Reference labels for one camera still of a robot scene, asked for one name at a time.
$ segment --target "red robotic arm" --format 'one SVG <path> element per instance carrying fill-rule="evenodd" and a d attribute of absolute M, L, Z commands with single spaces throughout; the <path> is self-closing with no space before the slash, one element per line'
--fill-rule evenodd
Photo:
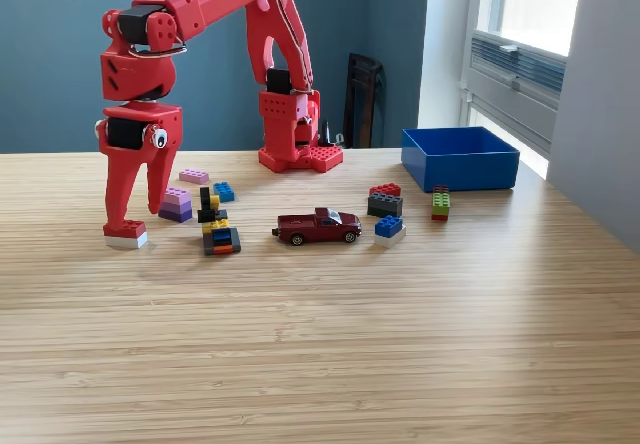
<path fill-rule="evenodd" d="M 249 57 L 260 92 L 265 147 L 262 164 L 275 172 L 313 168 L 326 172 L 342 162 L 342 151 L 318 147 L 320 96 L 306 36 L 293 0 L 134 0 L 126 11 L 105 13 L 102 26 L 112 38 L 101 55 L 106 99 L 127 101 L 104 110 L 96 125 L 100 151 L 109 158 L 105 236 L 140 234 L 144 224 L 125 221 L 127 202 L 142 163 L 148 167 L 149 210 L 157 213 L 173 160 L 182 140 L 182 110 L 157 103 L 172 89 L 176 73 L 171 57 L 186 42 L 231 12 L 246 8 Z M 289 70 L 273 68 L 273 41 Z M 148 50 L 136 46 L 146 45 Z"/>

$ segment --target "yellow lego brick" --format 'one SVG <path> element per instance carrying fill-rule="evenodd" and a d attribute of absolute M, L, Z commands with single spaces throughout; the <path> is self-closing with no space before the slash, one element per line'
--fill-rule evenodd
<path fill-rule="evenodd" d="M 214 229 L 229 227 L 229 219 L 218 219 L 213 222 L 202 223 L 202 234 L 211 234 Z"/>
<path fill-rule="evenodd" d="M 213 195 L 210 199 L 211 209 L 217 211 L 220 208 L 220 196 Z"/>

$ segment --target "toy car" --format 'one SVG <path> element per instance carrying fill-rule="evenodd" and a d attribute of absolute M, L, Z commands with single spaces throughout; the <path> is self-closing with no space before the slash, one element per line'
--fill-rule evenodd
<path fill-rule="evenodd" d="M 278 228 L 271 233 L 294 246 L 314 241 L 352 243 L 362 234 L 362 224 L 353 214 L 317 207 L 315 214 L 278 216 Z"/>

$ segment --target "white lego brick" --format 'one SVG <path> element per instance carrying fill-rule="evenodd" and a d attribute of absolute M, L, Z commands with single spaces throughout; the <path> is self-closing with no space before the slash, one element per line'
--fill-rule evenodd
<path fill-rule="evenodd" d="M 392 237 L 382 237 L 377 234 L 373 235 L 373 243 L 391 249 L 407 235 L 407 226 L 402 226 L 400 232 Z"/>
<path fill-rule="evenodd" d="M 127 249 L 140 249 L 147 242 L 147 233 L 143 232 L 137 239 L 112 236 L 105 236 L 104 238 L 107 241 L 107 246 L 125 247 Z"/>

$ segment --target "chair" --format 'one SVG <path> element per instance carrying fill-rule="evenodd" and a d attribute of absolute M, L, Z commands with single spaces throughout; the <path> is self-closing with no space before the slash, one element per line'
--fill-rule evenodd
<path fill-rule="evenodd" d="M 382 64 L 370 57 L 349 54 L 347 73 L 347 97 L 344 105 L 343 135 L 345 148 L 370 148 L 373 134 L 373 117 L 378 78 L 382 76 Z M 362 115 L 356 133 L 357 104 L 362 102 Z"/>

